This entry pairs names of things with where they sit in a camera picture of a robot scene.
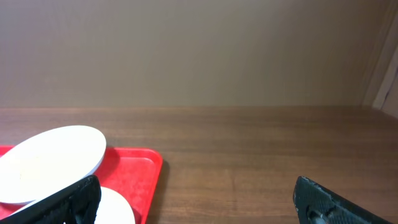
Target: plastic tray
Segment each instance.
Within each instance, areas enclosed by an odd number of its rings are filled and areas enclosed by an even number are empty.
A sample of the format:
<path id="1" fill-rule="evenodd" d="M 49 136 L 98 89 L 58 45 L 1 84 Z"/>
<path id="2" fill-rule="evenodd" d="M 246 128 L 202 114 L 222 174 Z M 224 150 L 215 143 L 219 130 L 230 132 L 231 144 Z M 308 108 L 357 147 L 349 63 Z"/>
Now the plastic tray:
<path id="1" fill-rule="evenodd" d="M 12 147 L 0 146 L 0 157 Z M 136 223 L 143 224 L 147 220 L 162 163 L 162 156 L 152 149 L 108 147 L 95 175 L 101 186 L 119 192 L 129 202 Z M 19 208 L 21 206 L 0 203 L 0 220 Z"/>

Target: red tray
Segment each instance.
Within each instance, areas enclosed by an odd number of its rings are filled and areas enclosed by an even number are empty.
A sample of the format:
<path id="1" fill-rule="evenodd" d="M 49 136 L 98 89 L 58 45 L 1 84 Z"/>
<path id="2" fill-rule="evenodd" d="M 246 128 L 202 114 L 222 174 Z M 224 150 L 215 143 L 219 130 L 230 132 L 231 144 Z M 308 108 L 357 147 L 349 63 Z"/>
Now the red tray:
<path id="1" fill-rule="evenodd" d="M 12 147 L 0 146 L 0 157 Z M 101 186 L 119 192 L 132 207 L 136 223 L 144 224 L 162 163 L 162 156 L 152 149 L 108 147 L 95 175 Z M 19 208 L 0 203 L 0 220 Z"/>

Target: white plate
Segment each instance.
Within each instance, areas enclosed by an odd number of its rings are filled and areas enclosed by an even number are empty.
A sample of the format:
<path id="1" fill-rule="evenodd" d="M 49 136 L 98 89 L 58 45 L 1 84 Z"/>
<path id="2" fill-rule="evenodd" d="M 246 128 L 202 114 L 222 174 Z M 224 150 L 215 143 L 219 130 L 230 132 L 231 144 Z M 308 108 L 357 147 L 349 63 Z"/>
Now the white plate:
<path id="1" fill-rule="evenodd" d="M 94 173 L 106 148 L 104 135 L 88 126 L 38 134 L 0 158 L 0 202 L 27 204 Z"/>
<path id="2" fill-rule="evenodd" d="M 98 206 L 95 224 L 135 224 L 129 202 L 114 190 L 101 187 L 101 201 Z"/>

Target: beige wall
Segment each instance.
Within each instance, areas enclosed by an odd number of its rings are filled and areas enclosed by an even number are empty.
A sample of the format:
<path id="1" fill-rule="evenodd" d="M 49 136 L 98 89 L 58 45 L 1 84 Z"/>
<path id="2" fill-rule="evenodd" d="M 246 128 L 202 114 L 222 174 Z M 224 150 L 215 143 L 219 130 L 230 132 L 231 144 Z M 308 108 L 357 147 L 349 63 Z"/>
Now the beige wall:
<path id="1" fill-rule="evenodd" d="M 359 105 L 393 0 L 2 0 L 0 107 Z"/>

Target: wooden table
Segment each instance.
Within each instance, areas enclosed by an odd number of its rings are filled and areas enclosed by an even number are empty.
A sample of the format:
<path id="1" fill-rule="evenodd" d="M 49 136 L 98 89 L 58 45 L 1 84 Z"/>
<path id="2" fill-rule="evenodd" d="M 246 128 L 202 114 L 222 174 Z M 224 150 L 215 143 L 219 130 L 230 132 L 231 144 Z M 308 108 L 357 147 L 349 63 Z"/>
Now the wooden table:
<path id="1" fill-rule="evenodd" d="M 0 144 L 85 124 L 165 159 L 148 223 L 298 224 L 299 175 L 398 223 L 398 121 L 362 108 L 0 109 Z"/>

